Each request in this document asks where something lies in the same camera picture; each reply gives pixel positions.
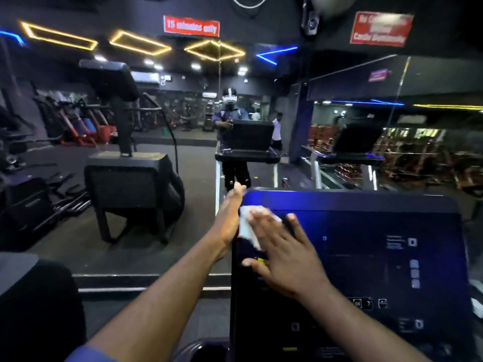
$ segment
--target yellow led light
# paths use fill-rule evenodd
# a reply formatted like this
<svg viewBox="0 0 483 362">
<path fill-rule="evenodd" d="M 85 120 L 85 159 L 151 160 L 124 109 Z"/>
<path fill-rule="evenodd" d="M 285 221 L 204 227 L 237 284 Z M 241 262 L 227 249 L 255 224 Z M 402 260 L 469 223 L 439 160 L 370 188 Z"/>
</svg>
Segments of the yellow led light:
<svg viewBox="0 0 483 362">
<path fill-rule="evenodd" d="M 414 107 L 431 109 L 461 109 L 461 110 L 483 110 L 480 105 L 440 105 L 440 104 L 414 104 Z"/>
<path fill-rule="evenodd" d="M 43 40 L 43 41 L 49 42 L 49 43 L 60 44 L 62 46 L 66 46 L 66 47 L 79 48 L 79 49 L 88 50 L 88 51 L 94 50 L 94 48 L 96 48 L 97 45 L 98 45 L 98 42 L 96 40 L 85 38 L 83 36 L 76 36 L 74 34 L 60 32 L 58 30 L 46 28 L 44 26 L 35 25 L 35 24 L 31 24 L 31 23 L 26 23 L 26 22 L 20 22 L 20 25 L 22 26 L 23 30 L 28 35 L 28 37 L 30 37 L 32 39 Z M 83 46 L 83 45 L 80 45 L 80 44 L 63 42 L 63 41 L 57 40 L 57 39 L 45 38 L 43 36 L 38 36 L 37 34 L 34 33 L 34 30 L 41 30 L 43 32 L 52 33 L 52 34 L 55 34 L 55 35 L 58 35 L 58 36 L 66 36 L 66 37 L 77 39 L 77 40 L 83 40 L 84 42 L 90 43 L 90 46 L 87 47 L 87 46 Z"/>
<path fill-rule="evenodd" d="M 119 43 L 118 40 L 123 36 L 129 36 L 133 39 L 140 40 L 142 42 L 154 45 L 156 47 L 160 47 L 160 49 L 157 49 L 155 51 L 148 51 L 148 50 L 144 50 L 144 49 L 141 49 L 141 48 L 136 48 L 136 47 L 130 46 L 129 44 L 126 44 L 126 43 Z M 127 32 L 125 30 L 118 30 L 116 32 L 116 34 L 114 34 L 112 36 L 109 43 L 111 43 L 113 46 L 116 46 L 116 47 L 124 48 L 124 49 L 134 51 L 134 52 L 139 52 L 139 53 L 142 53 L 142 54 L 149 54 L 150 56 L 159 56 L 160 54 L 169 52 L 172 49 L 170 46 L 167 46 L 166 44 L 160 43 L 157 40 L 145 38 L 143 36 L 138 36 L 134 33 L 130 33 L 130 32 Z"/>
<path fill-rule="evenodd" d="M 226 56 L 221 56 L 219 58 L 214 58 L 214 57 L 211 57 L 207 54 L 202 54 L 202 53 L 199 53 L 199 52 L 193 50 L 193 49 L 196 49 L 196 48 L 199 48 L 199 47 L 206 46 L 210 43 L 213 44 L 215 47 L 218 47 L 220 49 L 222 47 L 226 48 L 226 49 L 228 49 L 232 52 L 235 52 L 235 54 L 229 54 L 229 55 L 226 55 Z M 210 40 L 210 39 L 205 40 L 203 42 L 197 42 L 195 44 L 192 44 L 192 45 L 186 47 L 184 50 L 188 53 L 191 53 L 191 54 L 194 54 L 195 56 L 198 56 L 201 59 L 207 59 L 207 60 L 210 60 L 210 61 L 213 61 L 213 62 L 220 62 L 220 61 L 224 61 L 224 60 L 229 60 L 231 58 L 243 57 L 246 54 L 245 51 L 242 51 L 238 48 L 230 46 L 229 44 L 226 44 L 225 42 L 214 41 L 214 40 Z"/>
</svg>

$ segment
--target person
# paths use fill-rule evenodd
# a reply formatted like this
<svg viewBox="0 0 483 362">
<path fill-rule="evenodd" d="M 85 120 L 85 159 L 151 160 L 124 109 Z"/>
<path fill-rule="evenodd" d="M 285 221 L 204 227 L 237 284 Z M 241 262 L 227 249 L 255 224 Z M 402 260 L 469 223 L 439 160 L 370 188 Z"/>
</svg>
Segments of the person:
<svg viewBox="0 0 483 362">
<path fill-rule="evenodd" d="M 260 120 L 260 109 L 255 110 L 255 113 L 252 114 L 252 120 L 253 121 Z"/>
<path fill-rule="evenodd" d="M 248 120 L 248 113 L 246 110 L 241 110 L 236 105 L 237 103 L 237 91 L 229 88 L 223 91 L 223 108 L 220 112 L 214 113 L 213 122 L 214 127 L 218 129 L 218 141 L 220 142 L 221 149 L 228 148 L 226 144 L 226 135 L 229 130 L 233 128 L 233 121 L 235 119 Z M 223 175 L 225 176 L 225 188 L 228 193 L 233 189 L 235 183 L 235 177 L 241 184 L 250 188 L 252 181 L 250 179 L 250 172 L 248 171 L 248 165 L 246 162 L 232 161 L 222 163 Z"/>
<path fill-rule="evenodd" d="M 282 112 L 277 112 L 277 118 L 273 120 L 273 135 L 272 135 L 272 147 L 278 151 L 281 151 L 281 128 L 280 122 L 284 114 Z"/>
<path fill-rule="evenodd" d="M 244 189 L 235 183 L 208 233 L 67 361 L 167 361 L 211 267 L 226 254 L 238 230 Z M 269 266 L 255 259 L 244 259 L 243 265 L 260 274 L 270 287 L 300 302 L 353 361 L 429 362 L 332 286 L 296 216 L 289 214 L 287 220 L 295 237 L 269 210 L 250 213 L 248 221 L 267 252 Z"/>
</svg>

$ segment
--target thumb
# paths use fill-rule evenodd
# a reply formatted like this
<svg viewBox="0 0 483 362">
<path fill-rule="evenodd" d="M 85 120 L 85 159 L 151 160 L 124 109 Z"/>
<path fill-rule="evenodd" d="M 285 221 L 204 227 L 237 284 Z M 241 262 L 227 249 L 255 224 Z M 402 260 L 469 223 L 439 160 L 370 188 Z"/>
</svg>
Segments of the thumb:
<svg viewBox="0 0 483 362">
<path fill-rule="evenodd" d="M 251 267 L 256 273 L 261 275 L 265 280 L 271 279 L 269 268 L 262 261 L 256 259 L 246 258 L 241 263 L 244 267 Z"/>
</svg>

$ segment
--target wipe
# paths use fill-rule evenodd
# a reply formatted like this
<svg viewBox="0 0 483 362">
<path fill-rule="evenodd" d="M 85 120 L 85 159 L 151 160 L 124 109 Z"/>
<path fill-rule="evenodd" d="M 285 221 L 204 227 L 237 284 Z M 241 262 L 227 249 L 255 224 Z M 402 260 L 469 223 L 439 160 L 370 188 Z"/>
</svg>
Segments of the wipe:
<svg viewBox="0 0 483 362">
<path fill-rule="evenodd" d="M 262 251 L 260 246 L 260 242 L 257 239 L 257 236 L 253 232 L 252 227 L 247 221 L 247 217 L 250 214 L 250 211 L 254 209 L 256 211 L 262 211 L 265 209 L 263 206 L 241 206 L 240 207 L 240 227 L 238 232 L 238 237 L 246 239 L 250 241 L 253 247 L 259 251 Z M 278 216 L 273 215 L 273 218 L 277 221 L 281 222 L 281 219 Z"/>
</svg>

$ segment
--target blue neon light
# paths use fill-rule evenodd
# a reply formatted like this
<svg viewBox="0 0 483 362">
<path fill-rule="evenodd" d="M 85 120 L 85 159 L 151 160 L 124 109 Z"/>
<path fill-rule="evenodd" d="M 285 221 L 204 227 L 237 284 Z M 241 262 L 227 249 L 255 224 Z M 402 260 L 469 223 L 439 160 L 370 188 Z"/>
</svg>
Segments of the blue neon light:
<svg viewBox="0 0 483 362">
<path fill-rule="evenodd" d="M 373 104 L 373 105 L 396 105 L 403 106 L 403 103 L 388 103 L 382 100 L 371 99 L 372 101 L 346 101 L 346 100 L 332 100 L 332 103 L 346 103 L 346 104 Z"/>
<path fill-rule="evenodd" d="M 25 42 L 23 41 L 23 39 L 18 35 L 18 34 L 15 34 L 15 33 L 10 33 L 10 32 L 6 32 L 4 30 L 0 30 L 0 34 L 4 35 L 4 36 L 11 36 L 13 39 L 15 39 L 18 44 L 20 44 L 21 46 L 23 46 L 25 44 Z"/>
<path fill-rule="evenodd" d="M 277 66 L 277 63 L 275 61 L 272 61 L 264 56 L 267 56 L 269 54 L 284 54 L 286 52 L 290 52 L 290 51 L 295 51 L 296 49 L 299 49 L 298 47 L 290 47 L 290 48 L 286 48 L 284 50 L 277 50 L 277 51 L 271 51 L 271 52 L 265 52 L 265 53 L 260 53 L 260 54 L 257 54 L 257 57 L 258 58 L 261 58 L 262 60 L 264 60 L 265 62 L 268 62 L 274 66 Z"/>
</svg>

